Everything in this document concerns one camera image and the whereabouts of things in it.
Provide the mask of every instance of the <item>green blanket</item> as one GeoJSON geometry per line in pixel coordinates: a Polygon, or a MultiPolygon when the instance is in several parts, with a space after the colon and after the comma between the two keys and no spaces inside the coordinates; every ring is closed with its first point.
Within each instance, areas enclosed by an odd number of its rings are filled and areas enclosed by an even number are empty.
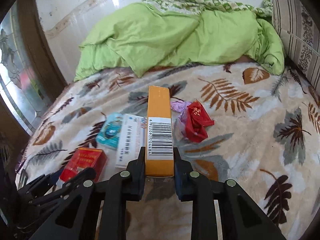
{"type": "Polygon", "coordinates": [[[284,70],[282,42],[270,23],[272,5],[254,8],[225,0],[144,0],[108,15],[80,45],[75,81],[107,67],[223,64],[248,55],[267,71],[284,70]]]}

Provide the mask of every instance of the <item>striped fabric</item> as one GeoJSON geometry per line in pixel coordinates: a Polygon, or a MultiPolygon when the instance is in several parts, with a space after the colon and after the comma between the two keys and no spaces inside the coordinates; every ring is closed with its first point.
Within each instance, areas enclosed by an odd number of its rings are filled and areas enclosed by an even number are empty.
{"type": "Polygon", "coordinates": [[[299,0],[273,0],[272,24],[287,56],[320,93],[319,30],[299,0]]]}

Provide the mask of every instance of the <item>leaf-patterned blanket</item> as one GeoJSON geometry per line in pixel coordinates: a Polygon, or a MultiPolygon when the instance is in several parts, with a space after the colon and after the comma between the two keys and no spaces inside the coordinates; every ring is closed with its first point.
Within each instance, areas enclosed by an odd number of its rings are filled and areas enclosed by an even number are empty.
{"type": "MultiPolygon", "coordinates": [[[[108,156],[100,180],[119,172],[116,151],[96,142],[112,112],[146,116],[148,86],[171,100],[199,100],[215,125],[201,143],[185,140],[172,112],[174,146],[210,179],[235,179],[288,239],[298,239],[320,204],[320,100],[299,73],[272,76],[257,63],[153,69],[138,79],[106,69],[65,89],[25,151],[29,180],[66,165],[79,146],[108,156]]],[[[129,202],[130,239],[190,239],[192,204],[179,202],[172,179],[147,179],[143,200],[129,202]]]]}

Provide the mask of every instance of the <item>bed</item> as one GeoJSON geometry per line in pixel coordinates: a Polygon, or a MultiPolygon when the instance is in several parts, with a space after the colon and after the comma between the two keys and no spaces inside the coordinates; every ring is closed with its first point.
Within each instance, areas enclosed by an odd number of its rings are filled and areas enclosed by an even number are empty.
{"type": "MultiPolygon", "coordinates": [[[[142,78],[129,68],[105,69],[65,88],[31,137],[22,168],[31,181],[65,166],[78,147],[94,147],[108,157],[100,181],[109,179],[121,170],[116,151],[95,140],[106,116],[146,116],[149,85],[168,87],[171,101],[198,100],[215,120],[208,138],[192,143],[172,111],[181,157],[209,179],[235,179],[287,239],[299,239],[320,205],[320,99],[306,76],[294,57],[280,76],[245,57],[153,68],[142,78]]],[[[127,210],[128,239],[190,239],[192,204],[179,202],[170,178],[147,178],[142,201],[127,210]]]]}

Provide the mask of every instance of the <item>silver screw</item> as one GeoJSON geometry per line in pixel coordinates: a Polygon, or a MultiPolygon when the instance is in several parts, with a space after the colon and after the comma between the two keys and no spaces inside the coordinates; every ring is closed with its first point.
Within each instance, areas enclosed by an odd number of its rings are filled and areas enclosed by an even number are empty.
{"type": "Polygon", "coordinates": [[[85,187],[91,187],[93,184],[92,180],[86,180],[84,183],[83,183],[83,186],[85,187]]]}
{"type": "Polygon", "coordinates": [[[128,177],[130,175],[130,172],[129,171],[121,171],[121,173],[120,173],[120,176],[121,177],[128,177]]]}
{"type": "Polygon", "coordinates": [[[230,187],[234,187],[236,185],[236,182],[233,179],[228,179],[227,180],[227,185],[230,187]]]}
{"type": "Polygon", "coordinates": [[[197,171],[192,171],[192,172],[190,172],[190,176],[193,177],[193,178],[197,178],[197,177],[200,176],[200,174],[197,171]]]}

